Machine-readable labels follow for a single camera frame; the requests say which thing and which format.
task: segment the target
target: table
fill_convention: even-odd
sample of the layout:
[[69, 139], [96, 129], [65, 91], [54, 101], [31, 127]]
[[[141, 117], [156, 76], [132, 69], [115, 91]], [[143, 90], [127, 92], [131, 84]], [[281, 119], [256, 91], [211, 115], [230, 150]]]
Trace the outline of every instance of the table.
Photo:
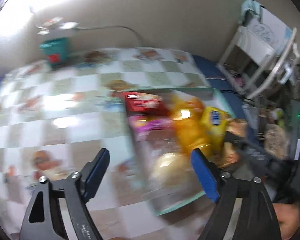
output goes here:
[[[66, 177], [101, 147], [110, 165], [88, 210], [104, 239], [197, 239], [213, 209], [206, 197], [156, 217], [133, 174], [120, 166], [134, 158], [122, 105], [112, 90], [208, 86], [186, 52], [168, 49], [98, 49], [95, 62], [51, 71], [45, 60], [13, 70], [0, 86], [0, 225], [18, 239], [41, 175]], [[69, 239], [76, 239], [60, 200]]]

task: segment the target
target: gray wall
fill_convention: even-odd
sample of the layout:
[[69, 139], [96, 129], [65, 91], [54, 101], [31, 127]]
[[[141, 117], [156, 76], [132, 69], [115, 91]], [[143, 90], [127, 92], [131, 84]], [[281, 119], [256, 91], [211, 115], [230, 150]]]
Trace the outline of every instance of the gray wall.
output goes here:
[[[217, 61], [237, 28], [245, 0], [67, 0], [38, 12], [42, 23], [62, 16], [82, 27], [120, 24], [142, 34], [147, 46], [174, 48]], [[298, 29], [300, 13], [290, 0], [257, 0], [289, 27]], [[0, 13], [0, 75], [42, 58], [27, 3], [10, 0]], [[133, 47], [127, 30], [82, 31], [71, 39], [71, 50]]]

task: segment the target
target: teal bucket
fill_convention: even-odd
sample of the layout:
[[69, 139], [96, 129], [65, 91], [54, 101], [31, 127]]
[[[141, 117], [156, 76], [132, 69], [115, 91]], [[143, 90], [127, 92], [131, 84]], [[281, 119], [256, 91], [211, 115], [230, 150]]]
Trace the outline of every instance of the teal bucket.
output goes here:
[[58, 65], [68, 57], [68, 38], [45, 41], [39, 48], [47, 56], [51, 65]]

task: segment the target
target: white chair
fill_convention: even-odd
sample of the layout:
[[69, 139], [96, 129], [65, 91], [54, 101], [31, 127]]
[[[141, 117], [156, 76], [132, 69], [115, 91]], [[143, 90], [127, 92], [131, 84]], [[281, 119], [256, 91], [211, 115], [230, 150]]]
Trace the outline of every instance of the white chair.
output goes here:
[[[286, 25], [277, 17], [272, 15], [266, 9], [264, 10], [265, 15], [270, 15], [270, 17], [273, 17], [271, 20], [276, 21], [273, 27], [277, 27], [277, 25], [279, 24], [283, 24], [284, 26], [282, 27], [286, 27]], [[267, 25], [264, 26], [265, 28], [268, 28], [267, 32], [273, 35], [272, 30]], [[262, 37], [262, 35], [256, 35], [256, 32], [253, 32], [253, 26], [240, 25], [228, 48], [226, 49], [226, 52], [217, 63], [217, 68], [226, 76], [226, 78], [229, 80], [236, 91], [246, 95], [246, 97], [249, 99], [256, 97], [257, 95], [262, 93], [262, 91], [269, 88], [275, 78], [277, 78], [280, 84], [284, 84], [288, 79], [290, 79], [293, 83], [294, 66], [296, 64], [296, 61], [300, 57], [297, 50], [297, 45], [295, 43], [297, 29], [293, 28], [293, 31], [288, 32], [288, 34], [289, 38], [284, 39], [282, 37], [282, 42], [280, 44], [281, 47], [276, 48], [275, 46], [273, 46], [273, 44], [271, 46], [269, 43], [267, 43], [265, 41], [266, 39]], [[254, 63], [258, 66], [258, 69], [251, 77], [249, 77], [245, 73], [242, 73], [242, 77], [246, 82], [243, 88], [241, 88], [235, 82], [234, 77], [226, 70], [224, 66], [227, 58], [229, 57], [231, 51], [235, 46], [239, 47], [248, 56], [239, 72], [244, 69], [244, 67], [250, 62], [250, 60], [253, 60]], [[255, 81], [265, 70], [271, 70], [271, 72], [264, 80], [264, 82], [259, 87], [256, 87]]]

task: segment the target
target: blue gripper pad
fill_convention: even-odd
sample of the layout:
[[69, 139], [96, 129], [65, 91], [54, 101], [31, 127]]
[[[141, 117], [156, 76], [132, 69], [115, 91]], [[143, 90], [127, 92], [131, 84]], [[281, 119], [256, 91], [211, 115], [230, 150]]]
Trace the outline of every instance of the blue gripper pad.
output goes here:
[[206, 193], [206, 196], [214, 203], [217, 202], [220, 197], [218, 192], [218, 183], [215, 176], [208, 168], [210, 164], [214, 165], [214, 163], [209, 163], [199, 149], [194, 149], [191, 153], [191, 164], [195, 173], [197, 174], [203, 190]]

